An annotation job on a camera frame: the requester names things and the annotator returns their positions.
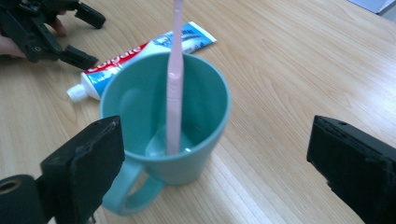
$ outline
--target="toothpaste tube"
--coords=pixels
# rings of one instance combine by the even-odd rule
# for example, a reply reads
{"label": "toothpaste tube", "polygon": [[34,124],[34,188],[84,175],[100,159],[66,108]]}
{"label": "toothpaste tube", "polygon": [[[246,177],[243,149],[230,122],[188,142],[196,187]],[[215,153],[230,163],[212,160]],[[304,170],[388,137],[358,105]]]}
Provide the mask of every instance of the toothpaste tube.
{"label": "toothpaste tube", "polygon": [[[81,83],[67,91],[72,102],[79,102],[88,96],[100,100],[107,83],[124,66],[153,53],[170,52],[173,32],[160,35],[157,38],[123,54],[101,63],[81,73]],[[182,49],[185,53],[194,52],[217,40],[195,22],[190,21],[182,27]]]}

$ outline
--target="wood grain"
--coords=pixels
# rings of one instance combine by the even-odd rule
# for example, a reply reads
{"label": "wood grain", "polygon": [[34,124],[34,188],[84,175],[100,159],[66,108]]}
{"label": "wood grain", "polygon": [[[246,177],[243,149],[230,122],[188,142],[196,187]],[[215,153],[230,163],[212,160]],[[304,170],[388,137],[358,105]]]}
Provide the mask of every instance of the wood grain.
{"label": "wood grain", "polygon": [[[86,0],[93,30],[69,12],[70,44],[104,62],[172,29],[173,1]],[[396,147],[396,25],[345,0],[185,1],[218,42],[195,54],[226,77],[227,128],[201,178],[166,187],[143,212],[98,223],[362,223],[306,161],[313,117],[348,122]],[[0,178],[40,175],[39,163],[99,119],[99,103],[72,104],[79,83],[61,62],[0,59]]]}

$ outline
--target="mug handle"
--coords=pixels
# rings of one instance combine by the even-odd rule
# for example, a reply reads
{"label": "mug handle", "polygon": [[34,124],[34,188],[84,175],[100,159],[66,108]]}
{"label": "mug handle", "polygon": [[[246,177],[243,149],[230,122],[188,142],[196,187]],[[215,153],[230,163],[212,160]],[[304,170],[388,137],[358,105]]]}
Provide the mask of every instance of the mug handle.
{"label": "mug handle", "polygon": [[141,163],[124,161],[110,190],[103,198],[103,206],[120,216],[137,213],[149,206],[163,189],[164,183],[148,176],[140,189],[130,194],[132,186],[143,171],[144,166]]}

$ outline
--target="mug rim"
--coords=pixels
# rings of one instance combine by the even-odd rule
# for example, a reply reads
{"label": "mug rim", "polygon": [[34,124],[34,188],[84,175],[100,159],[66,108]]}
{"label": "mug rim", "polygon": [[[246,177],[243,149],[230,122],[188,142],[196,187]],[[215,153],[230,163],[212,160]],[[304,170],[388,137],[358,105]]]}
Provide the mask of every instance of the mug rim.
{"label": "mug rim", "polygon": [[[128,64],[127,66],[131,66],[132,64],[137,63],[137,62],[142,61],[142,60],[146,60],[147,58],[159,57],[159,56],[162,56],[162,55],[169,55],[169,54],[170,54],[170,52],[153,53],[153,54],[144,56],[144,57],[142,57],[140,59],[137,59],[136,61]],[[224,89],[226,91],[225,93],[226,93],[226,96],[227,96],[227,103],[226,103],[226,106],[225,106],[225,111],[224,111],[224,114],[223,114],[223,116],[221,118],[221,121],[220,121],[219,125],[216,127],[216,129],[207,138],[205,138],[203,141],[201,141],[199,144],[197,144],[196,146],[193,147],[193,148],[195,148],[195,147],[199,147],[200,145],[207,144],[207,142],[212,141],[213,138],[215,138],[216,136],[221,135],[223,129],[226,127],[228,118],[230,117],[230,113],[231,113],[231,101],[232,101],[232,99],[231,99],[231,91],[230,91],[229,85],[228,85],[225,77],[223,76],[223,74],[212,63],[208,62],[207,60],[205,60],[205,59],[203,59],[201,57],[198,57],[196,55],[192,55],[192,54],[189,54],[189,53],[183,53],[183,57],[193,58],[194,60],[199,60],[199,61],[202,61],[202,62],[206,63],[207,65],[209,65],[216,72],[216,74],[219,76],[219,78],[221,79],[221,82],[224,85]],[[109,87],[112,85],[113,82],[115,82],[114,80],[117,79],[117,77],[119,76],[120,73],[115,75],[107,83],[107,85],[105,87],[105,90],[104,90],[104,92],[102,94],[102,99],[100,100],[100,105],[99,105],[99,117],[100,117],[100,119],[105,118],[105,116],[103,114],[103,107],[104,107],[104,101],[106,99],[106,93],[108,92]],[[184,158],[184,157],[193,155],[193,154],[195,154],[197,152],[198,152],[198,150],[192,150],[190,152],[182,152],[182,153],[178,153],[176,155],[171,155],[171,156],[147,157],[147,156],[143,156],[143,155],[139,155],[139,154],[133,153],[133,152],[127,150],[127,149],[124,149],[124,153],[125,153],[126,157],[133,158],[133,159],[138,160],[138,161],[174,161],[174,160],[177,160],[177,159],[180,159],[180,158]]]}

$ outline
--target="colgate logo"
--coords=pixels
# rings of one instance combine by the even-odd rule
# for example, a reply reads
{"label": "colgate logo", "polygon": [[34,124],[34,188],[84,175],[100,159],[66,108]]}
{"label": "colgate logo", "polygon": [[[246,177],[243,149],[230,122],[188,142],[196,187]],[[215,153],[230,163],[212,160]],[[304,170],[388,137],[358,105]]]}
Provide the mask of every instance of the colgate logo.
{"label": "colgate logo", "polygon": [[138,54],[140,51],[142,51],[146,47],[147,44],[148,43],[143,44],[135,49],[126,51],[125,53],[123,53],[113,59],[110,59],[107,62],[101,63],[93,68],[90,68],[87,71],[85,71],[85,74],[104,71],[104,70],[107,70],[112,67],[118,67],[121,64],[131,60],[134,56],[136,56],[136,54]]}

